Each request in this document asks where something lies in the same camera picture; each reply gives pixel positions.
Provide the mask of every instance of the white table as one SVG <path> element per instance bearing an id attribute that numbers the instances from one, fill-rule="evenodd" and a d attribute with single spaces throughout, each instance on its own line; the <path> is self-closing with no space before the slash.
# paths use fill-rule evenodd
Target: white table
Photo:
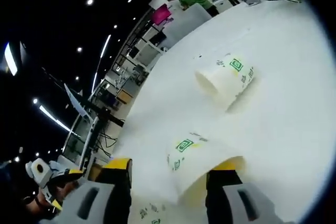
<path id="1" fill-rule="evenodd" d="M 194 71 L 229 52 L 248 57 L 257 72 L 224 113 L 201 93 Z M 306 6 L 242 3 L 159 59 L 114 154 L 133 158 L 134 191 L 174 202 L 165 146 L 180 132 L 196 131 L 239 150 L 250 180 L 274 202 L 277 215 L 298 222 L 318 200 L 333 164 L 334 67 L 323 30 Z"/>

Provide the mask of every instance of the ceiling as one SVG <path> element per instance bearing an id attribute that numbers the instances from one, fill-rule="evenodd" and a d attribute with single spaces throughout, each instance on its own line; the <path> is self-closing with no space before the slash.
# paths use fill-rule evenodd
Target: ceiling
<path id="1" fill-rule="evenodd" d="M 22 41 L 29 57 L 16 76 L 0 72 L 0 113 L 3 117 L 0 161 L 18 156 L 21 146 L 24 148 L 20 154 L 22 164 L 34 159 L 36 152 L 46 159 L 58 155 L 56 149 L 62 148 L 67 132 L 46 119 L 32 100 L 38 98 L 69 127 L 77 113 L 71 106 L 66 109 L 69 103 L 66 94 L 41 68 L 88 96 L 106 38 L 111 34 L 98 70 L 98 80 L 104 77 L 105 69 L 111 67 L 124 40 L 149 9 L 150 2 L 94 0 L 88 6 L 86 1 L 2 0 L 0 61 L 9 41 L 17 44 Z"/>

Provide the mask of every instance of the white tabletop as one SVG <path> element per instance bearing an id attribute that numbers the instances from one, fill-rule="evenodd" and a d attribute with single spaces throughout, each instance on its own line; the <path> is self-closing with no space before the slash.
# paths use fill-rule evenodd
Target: white tabletop
<path id="1" fill-rule="evenodd" d="M 224 113 L 201 93 L 194 71 L 229 52 L 247 57 L 256 79 Z M 196 131 L 239 150 L 250 180 L 273 201 L 276 214 L 298 221 L 328 182 L 335 125 L 332 52 L 309 9 L 283 1 L 242 3 L 159 59 L 115 155 L 133 158 L 134 191 L 175 201 L 165 146 L 181 132 Z"/>

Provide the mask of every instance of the desk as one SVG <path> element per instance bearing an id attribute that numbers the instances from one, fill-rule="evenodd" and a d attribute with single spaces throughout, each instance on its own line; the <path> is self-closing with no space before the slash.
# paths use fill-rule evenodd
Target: desk
<path id="1" fill-rule="evenodd" d="M 201 93 L 194 71 L 229 52 L 244 55 L 257 70 L 248 90 L 224 113 Z M 273 201 L 276 214 L 298 222 L 328 182 L 335 125 L 332 52 L 309 9 L 286 1 L 242 3 L 159 59 L 114 155 L 133 159 L 133 189 L 139 195 L 174 202 L 165 146 L 179 132 L 198 132 L 239 150 L 249 181 Z"/>

